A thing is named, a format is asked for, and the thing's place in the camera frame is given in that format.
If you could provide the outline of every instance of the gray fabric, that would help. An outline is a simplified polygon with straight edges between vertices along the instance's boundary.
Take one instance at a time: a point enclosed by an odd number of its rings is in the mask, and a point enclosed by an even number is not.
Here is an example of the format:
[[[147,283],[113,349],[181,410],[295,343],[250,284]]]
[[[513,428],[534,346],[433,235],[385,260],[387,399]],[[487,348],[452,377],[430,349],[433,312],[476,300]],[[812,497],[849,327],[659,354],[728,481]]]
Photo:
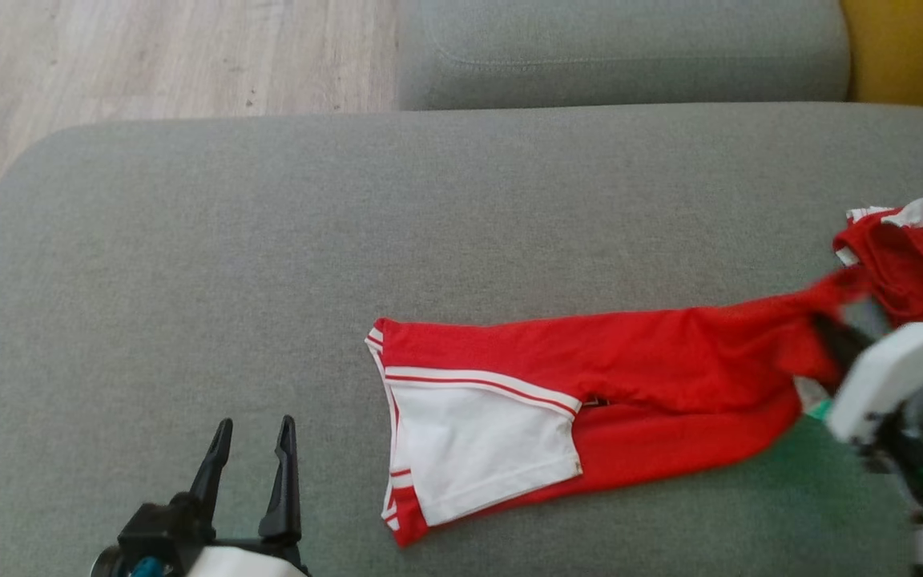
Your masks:
[[[406,110],[840,101],[837,0],[403,0]]]
[[[744,464],[474,518],[399,551],[381,315],[720,305],[835,269],[923,195],[923,110],[662,105],[71,129],[0,187],[0,576],[81,575],[235,421],[250,535],[296,416],[304,558],[365,575],[903,575],[886,478],[804,419]]]

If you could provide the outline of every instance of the blue component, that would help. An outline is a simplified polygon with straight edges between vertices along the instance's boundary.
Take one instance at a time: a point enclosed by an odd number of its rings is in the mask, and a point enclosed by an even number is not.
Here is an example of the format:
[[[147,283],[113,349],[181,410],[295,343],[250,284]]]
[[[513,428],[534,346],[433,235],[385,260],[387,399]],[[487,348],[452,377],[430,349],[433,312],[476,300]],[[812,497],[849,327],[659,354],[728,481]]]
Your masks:
[[[131,577],[162,577],[162,563],[154,556],[147,556],[131,571]]]

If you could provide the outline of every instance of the robotic hand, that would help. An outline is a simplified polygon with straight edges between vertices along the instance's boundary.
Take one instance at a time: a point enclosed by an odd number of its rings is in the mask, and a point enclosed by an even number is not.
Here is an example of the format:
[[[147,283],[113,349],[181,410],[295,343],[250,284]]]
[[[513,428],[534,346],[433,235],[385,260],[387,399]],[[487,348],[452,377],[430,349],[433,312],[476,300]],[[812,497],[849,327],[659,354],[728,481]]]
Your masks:
[[[915,505],[913,573],[923,576],[923,322],[874,344],[828,319],[816,319],[816,326],[832,356],[848,369],[825,423],[869,469],[902,481]]]
[[[276,443],[280,464],[257,539],[216,539],[212,515],[230,456],[234,422],[224,419],[187,492],[167,505],[143,504],[91,568],[91,577],[308,577],[301,565],[300,497],[294,420],[284,416]]]

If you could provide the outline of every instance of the seam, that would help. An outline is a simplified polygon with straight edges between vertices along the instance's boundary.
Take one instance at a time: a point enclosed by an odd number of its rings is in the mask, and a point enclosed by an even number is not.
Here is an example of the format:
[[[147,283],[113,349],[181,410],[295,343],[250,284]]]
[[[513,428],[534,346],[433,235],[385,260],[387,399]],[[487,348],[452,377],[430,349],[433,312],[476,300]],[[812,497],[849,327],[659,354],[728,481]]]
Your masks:
[[[510,472],[509,474],[498,475],[498,476],[495,476],[495,478],[488,478],[488,479],[486,479],[486,481],[480,482],[479,485],[473,485],[473,486],[470,486],[470,488],[468,488],[468,489],[459,490],[457,493],[451,493],[450,495],[447,495],[447,496],[445,496],[445,497],[440,497],[440,498],[437,499],[436,501],[432,501],[431,503],[428,503],[428,504],[426,504],[425,506],[427,506],[427,507],[436,507],[436,506],[441,505],[441,504],[443,504],[443,503],[447,503],[447,502],[450,502],[450,501],[453,501],[453,500],[457,500],[457,499],[459,499],[459,498],[461,498],[461,497],[469,496],[469,495],[471,495],[472,493],[476,493],[477,490],[482,490],[482,489],[486,488],[487,486],[491,486],[491,485],[494,485],[495,483],[498,483],[498,482],[501,482],[501,481],[505,481],[506,479],[516,478],[516,476],[523,476],[524,474],[530,474],[530,472],[538,471],[539,469],[546,469],[546,468],[549,468],[549,467],[553,467],[554,465],[557,465],[557,464],[559,464],[559,463],[567,463],[567,462],[568,462],[568,463],[572,463],[572,465],[574,465],[574,467],[575,467],[575,465],[578,465],[578,463],[579,463],[579,456],[578,456],[578,453],[569,453],[569,454],[565,455],[564,457],[561,457],[561,458],[559,458],[559,459],[555,459],[555,460],[553,460],[553,461],[549,461],[549,462],[547,462],[547,463],[541,463],[541,464],[538,464],[538,465],[534,465],[534,466],[532,466],[532,467],[527,467],[527,468],[524,468],[524,469],[521,469],[521,470],[518,470],[518,471],[513,471],[513,472]],[[572,470],[572,475],[569,476],[569,478],[574,478],[574,476],[578,476],[578,475],[579,475],[578,469],[574,468],[574,470]]]
[[[675,56],[636,56],[636,58],[620,58],[620,59],[555,59],[554,61],[487,61],[487,62],[467,62],[464,59],[458,59],[457,56],[447,54],[447,52],[442,51],[439,47],[435,47],[439,55],[444,56],[441,59],[441,62],[447,63],[447,65],[454,66],[454,68],[471,68],[471,69],[483,69],[489,70],[494,68],[514,68],[514,69],[534,69],[538,67],[564,67],[564,66],[595,66],[595,67],[614,67],[622,65],[623,63],[659,63],[659,62],[674,62],[674,61],[704,61],[704,62],[713,62],[713,61],[730,61],[730,59],[740,59],[740,61],[792,61],[792,59],[812,59],[814,55],[810,54],[798,54],[798,55],[728,55],[728,56],[691,56],[691,55],[675,55]]]

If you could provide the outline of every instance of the clothing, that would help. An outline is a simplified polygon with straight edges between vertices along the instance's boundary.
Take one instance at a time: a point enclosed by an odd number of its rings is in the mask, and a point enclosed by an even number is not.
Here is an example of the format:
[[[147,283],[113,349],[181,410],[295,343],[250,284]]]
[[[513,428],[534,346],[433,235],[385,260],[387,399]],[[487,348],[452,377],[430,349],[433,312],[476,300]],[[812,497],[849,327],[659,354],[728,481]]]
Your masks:
[[[923,198],[903,208],[857,208],[832,247],[847,266],[860,263],[895,325],[923,321]]]
[[[429,527],[730,464],[800,415],[794,377],[841,377],[814,313],[864,296],[847,269],[740,305],[455,326],[381,318],[366,343],[392,423],[384,516]]]

